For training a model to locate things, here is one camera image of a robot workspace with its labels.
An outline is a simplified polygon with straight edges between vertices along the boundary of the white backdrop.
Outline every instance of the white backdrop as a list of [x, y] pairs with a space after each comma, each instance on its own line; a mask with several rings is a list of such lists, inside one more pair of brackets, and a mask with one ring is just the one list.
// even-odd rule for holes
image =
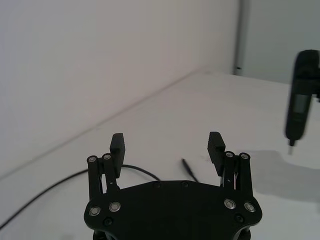
[[204, 66], [232, 69], [233, 0], [2, 0], [0, 175]]

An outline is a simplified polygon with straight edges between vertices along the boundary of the white wall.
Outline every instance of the white wall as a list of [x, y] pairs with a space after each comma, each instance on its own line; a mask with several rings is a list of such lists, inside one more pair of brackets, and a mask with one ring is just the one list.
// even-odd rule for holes
[[242, 76], [291, 81], [298, 52], [320, 50], [319, 0], [249, 2]]
[[234, 0], [2, 0], [0, 175], [212, 64], [232, 69]]

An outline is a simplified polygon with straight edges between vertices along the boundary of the power cord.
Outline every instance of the power cord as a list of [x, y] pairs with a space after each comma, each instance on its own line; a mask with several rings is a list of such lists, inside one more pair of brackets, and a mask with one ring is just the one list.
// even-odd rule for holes
[[[186, 169], [187, 173], [194, 179], [194, 181], [196, 181], [197, 183], [199, 182], [198, 179], [195, 177], [194, 173], [191, 171], [191, 168], [189, 167], [189, 165], [187, 164], [185, 159], [182, 159], [182, 164], [183, 167]], [[127, 164], [123, 164], [122, 165], [123, 168], [127, 168], [127, 169], [134, 169], [137, 171], [140, 171], [144, 174], [149, 175], [150, 177], [154, 178], [157, 181], [161, 181], [160, 178], [158, 178], [156, 175], [154, 175], [153, 173], [144, 170], [138, 166], [133, 166], [133, 165], [127, 165]], [[82, 170], [82, 171], [78, 171], [70, 176], [65, 177], [64, 179], [56, 182], [55, 184], [47, 187], [45, 190], [41, 191], [38, 195], [36, 195], [35, 197], [33, 197], [30, 201], [28, 201], [25, 205], [23, 205], [19, 210], [17, 210], [12, 216], [10, 216], [3, 224], [0, 225], [0, 231], [7, 226], [13, 219], [15, 219], [22, 211], [24, 211], [29, 205], [31, 205], [34, 201], [36, 201], [38, 198], [40, 198], [41, 196], [43, 196], [45, 193], [47, 193], [48, 191], [50, 191], [51, 189], [55, 188], [56, 186], [72, 179], [75, 178], [79, 175], [85, 174], [88, 172], [88, 169]]]

